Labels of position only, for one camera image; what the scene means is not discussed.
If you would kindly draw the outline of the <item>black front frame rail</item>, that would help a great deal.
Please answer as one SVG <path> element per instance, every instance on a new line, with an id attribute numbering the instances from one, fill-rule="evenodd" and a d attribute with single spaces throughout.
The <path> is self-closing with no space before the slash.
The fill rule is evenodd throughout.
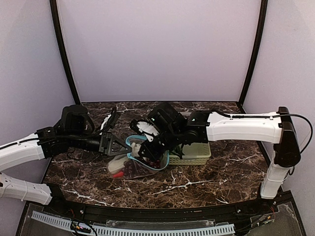
<path id="1" fill-rule="evenodd" d="M 215 219 L 216 221 L 227 220 L 231 222 L 248 219 L 250 216 L 260 213 L 259 206 L 255 200 L 221 206 L 179 209 L 121 208 L 88 205 L 71 201 L 64 201 L 63 207 L 72 209 L 75 215 L 80 219 L 95 222 L 103 222 L 106 220 L 175 222 L 180 220 L 192 221 L 206 219 Z"/>

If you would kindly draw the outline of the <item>green toy cucumber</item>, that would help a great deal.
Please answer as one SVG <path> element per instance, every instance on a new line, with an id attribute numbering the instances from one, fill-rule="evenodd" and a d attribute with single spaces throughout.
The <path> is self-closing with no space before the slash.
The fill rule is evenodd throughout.
<path id="1" fill-rule="evenodd" d="M 184 144 L 178 145 L 175 148 L 171 150 L 171 154 L 179 157 L 180 159 L 183 159 L 184 153 L 183 153 Z"/>

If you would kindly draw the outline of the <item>black frame left post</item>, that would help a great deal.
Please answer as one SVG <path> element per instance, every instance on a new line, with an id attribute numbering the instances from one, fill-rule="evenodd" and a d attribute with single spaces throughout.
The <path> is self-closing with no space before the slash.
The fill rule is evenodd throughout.
<path id="1" fill-rule="evenodd" d="M 66 80 L 74 101 L 74 104 L 80 105 L 81 101 L 79 98 L 79 94 L 75 85 L 75 81 L 72 75 L 72 71 L 70 68 L 70 63 L 68 60 L 66 48 L 65 48 L 65 43 L 63 39 L 63 33 L 62 33 L 62 27 L 61 27 L 61 22 L 60 22 L 60 17 L 59 17 L 59 10 L 57 6 L 57 1 L 56 0 L 49 0 L 50 3 L 50 9 L 51 9 L 51 16 L 53 20 L 53 26 L 54 26 L 54 31 L 55 31 L 55 36 L 57 40 L 57 45 L 60 53 L 60 57 L 62 60 L 63 64 L 63 69 L 64 73 L 66 76 Z"/>

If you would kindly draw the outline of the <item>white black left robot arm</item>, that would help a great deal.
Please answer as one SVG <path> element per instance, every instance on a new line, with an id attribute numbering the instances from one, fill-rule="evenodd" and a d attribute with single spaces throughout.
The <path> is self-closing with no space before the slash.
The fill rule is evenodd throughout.
<path id="1" fill-rule="evenodd" d="M 0 170 L 53 158 L 68 152 L 70 148 L 98 152 L 105 156 L 128 154 L 132 148 L 109 132 L 118 118 L 119 114 L 113 108 L 100 128 L 96 129 L 86 107 L 66 106 L 54 126 L 39 129 L 25 138 L 1 146 Z M 0 175 L 0 196 L 42 205 L 64 199 L 58 185 L 28 182 L 4 173 Z"/>

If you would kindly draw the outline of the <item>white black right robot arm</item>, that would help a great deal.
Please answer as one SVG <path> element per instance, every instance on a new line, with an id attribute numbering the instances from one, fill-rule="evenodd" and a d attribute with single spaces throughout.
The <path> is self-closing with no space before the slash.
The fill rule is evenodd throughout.
<path id="1" fill-rule="evenodd" d="M 245 140 L 271 143 L 274 154 L 260 187 L 263 199 L 275 198 L 289 170 L 301 160 L 296 131 L 286 107 L 266 114 L 226 114 L 218 110 L 195 111 L 185 118 L 169 103 L 156 106 L 147 121 L 136 121 L 135 129 L 146 136 L 139 155 L 158 160 L 166 151 L 179 145 L 222 140 Z"/>

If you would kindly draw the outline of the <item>black frame right post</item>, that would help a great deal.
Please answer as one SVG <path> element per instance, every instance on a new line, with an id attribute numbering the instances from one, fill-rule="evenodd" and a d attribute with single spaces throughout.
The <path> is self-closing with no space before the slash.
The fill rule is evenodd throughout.
<path id="1" fill-rule="evenodd" d="M 268 0 L 261 0 L 260 1 L 260 9 L 259 9 L 259 16 L 258 16 L 258 21 L 257 21 L 257 27 L 256 27 L 256 33 L 255 33 L 255 38 L 253 42 L 253 47 L 252 47 L 252 53 L 251 53 L 251 58 L 249 61 L 247 73 L 245 76 L 245 80 L 243 83 L 242 91 L 238 100 L 238 104 L 240 107 L 243 107 L 244 102 L 246 100 L 249 87 L 252 81 L 252 76 L 254 73 L 256 61 L 258 58 L 258 53 L 260 49 L 260 44 L 263 36 L 263 31 L 264 31 L 264 25 L 265 25 L 265 20 L 266 20 L 266 15 L 267 15 L 267 8 L 268 8 Z"/>

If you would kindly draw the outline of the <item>red toy chili pepper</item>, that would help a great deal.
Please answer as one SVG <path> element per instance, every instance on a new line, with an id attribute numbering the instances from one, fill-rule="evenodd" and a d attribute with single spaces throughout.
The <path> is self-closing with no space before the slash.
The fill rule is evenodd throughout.
<path id="1" fill-rule="evenodd" d="M 113 178 L 122 178 L 124 176 L 124 172 L 120 171 L 113 175 Z"/>

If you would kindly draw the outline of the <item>dark red toy grapes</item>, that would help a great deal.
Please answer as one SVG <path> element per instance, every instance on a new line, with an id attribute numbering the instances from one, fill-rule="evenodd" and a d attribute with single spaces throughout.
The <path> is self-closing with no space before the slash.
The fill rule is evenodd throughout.
<path id="1" fill-rule="evenodd" d="M 137 161 L 128 160 L 124 163 L 124 167 L 122 168 L 122 172 L 124 172 L 123 178 L 125 179 L 135 179 L 141 177 L 147 177 L 158 173 L 158 170 L 150 169 Z"/>

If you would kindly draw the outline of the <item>green toy leafy vegetable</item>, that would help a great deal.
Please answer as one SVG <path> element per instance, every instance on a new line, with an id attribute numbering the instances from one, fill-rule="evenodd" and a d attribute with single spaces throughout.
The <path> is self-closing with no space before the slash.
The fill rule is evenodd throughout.
<path id="1" fill-rule="evenodd" d="M 110 174 L 116 174 L 124 167 L 124 163 L 128 161 L 126 155 L 115 156 L 111 161 L 107 163 L 107 171 Z"/>

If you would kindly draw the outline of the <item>pale green plastic basket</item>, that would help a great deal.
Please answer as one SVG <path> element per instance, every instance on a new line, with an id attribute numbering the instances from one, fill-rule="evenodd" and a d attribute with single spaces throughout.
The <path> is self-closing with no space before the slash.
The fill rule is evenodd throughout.
<path id="1" fill-rule="evenodd" d="M 211 156 L 206 128 L 210 111 L 195 111 L 189 116 L 179 114 L 171 127 L 176 135 L 183 136 L 183 159 L 172 155 L 169 151 L 169 165 L 205 165 Z"/>

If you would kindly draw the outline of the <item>black frame post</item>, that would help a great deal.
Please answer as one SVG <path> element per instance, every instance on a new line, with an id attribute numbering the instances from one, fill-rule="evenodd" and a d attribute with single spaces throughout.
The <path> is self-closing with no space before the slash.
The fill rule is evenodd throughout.
<path id="1" fill-rule="evenodd" d="M 63 69 L 64 73 L 66 76 L 66 80 L 74 101 L 74 104 L 80 105 L 81 101 L 79 98 L 79 94 L 75 85 L 75 81 L 72 75 L 72 71 L 70 68 L 70 63 L 68 60 L 66 48 L 65 48 L 65 43 L 63 39 L 63 33 L 62 33 L 62 27 L 61 27 L 61 22 L 60 22 L 60 17 L 59 17 L 59 10 L 57 6 L 57 1 L 56 0 L 49 0 L 50 3 L 50 9 L 51 9 L 51 16 L 53 20 L 53 26 L 54 26 L 54 31 L 55 31 L 55 36 L 57 40 L 57 45 L 60 53 L 60 57 L 62 60 L 63 64 Z"/>
<path id="2" fill-rule="evenodd" d="M 253 47 L 252 47 L 252 53 L 251 53 L 251 58 L 249 61 L 247 73 L 245 76 L 245 80 L 243 83 L 242 91 L 238 100 L 238 104 L 240 107 L 243 107 L 244 102 L 246 100 L 249 87 L 252 81 L 252 76 L 254 73 L 256 61 L 258 58 L 258 53 L 260 49 L 260 44 L 263 36 L 263 31 L 264 31 L 264 25 L 265 25 L 265 20 L 266 20 L 266 15 L 267 15 L 267 8 L 268 8 L 268 0 L 261 0 L 260 1 L 260 9 L 259 9 L 259 16 L 258 16 L 258 21 L 257 21 L 257 27 L 256 27 L 256 33 L 255 33 L 255 38 L 253 42 Z"/>

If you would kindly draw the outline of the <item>clear zip top bag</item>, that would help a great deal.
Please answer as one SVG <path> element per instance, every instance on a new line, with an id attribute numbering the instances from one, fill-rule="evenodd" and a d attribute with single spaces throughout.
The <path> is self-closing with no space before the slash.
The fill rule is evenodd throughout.
<path id="1" fill-rule="evenodd" d="M 106 165 L 108 174 L 112 178 L 135 179 L 147 177 L 164 170 L 169 164 L 169 152 L 166 151 L 158 161 L 150 161 L 149 158 L 140 157 L 137 151 L 147 138 L 139 135 L 127 137 L 126 144 L 132 148 L 132 152 L 115 156 Z"/>

